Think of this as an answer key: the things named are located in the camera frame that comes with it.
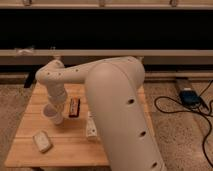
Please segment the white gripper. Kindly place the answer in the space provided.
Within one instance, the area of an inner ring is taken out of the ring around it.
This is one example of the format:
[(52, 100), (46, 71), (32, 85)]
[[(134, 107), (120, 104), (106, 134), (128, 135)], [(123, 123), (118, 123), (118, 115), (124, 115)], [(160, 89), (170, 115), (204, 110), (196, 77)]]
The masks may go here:
[(56, 96), (48, 96), (49, 103), (59, 112), (62, 113), (64, 111), (65, 102), (67, 100), (67, 93), (63, 92), (60, 95)]

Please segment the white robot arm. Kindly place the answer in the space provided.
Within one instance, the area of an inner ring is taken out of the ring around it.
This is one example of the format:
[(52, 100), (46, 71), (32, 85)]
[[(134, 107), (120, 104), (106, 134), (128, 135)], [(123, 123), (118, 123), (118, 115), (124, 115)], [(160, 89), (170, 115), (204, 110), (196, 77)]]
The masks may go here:
[(66, 83), (85, 85), (88, 107), (112, 171), (167, 171), (138, 96), (144, 77), (142, 62), (132, 56), (69, 68), (53, 60), (36, 73), (54, 105), (66, 100)]

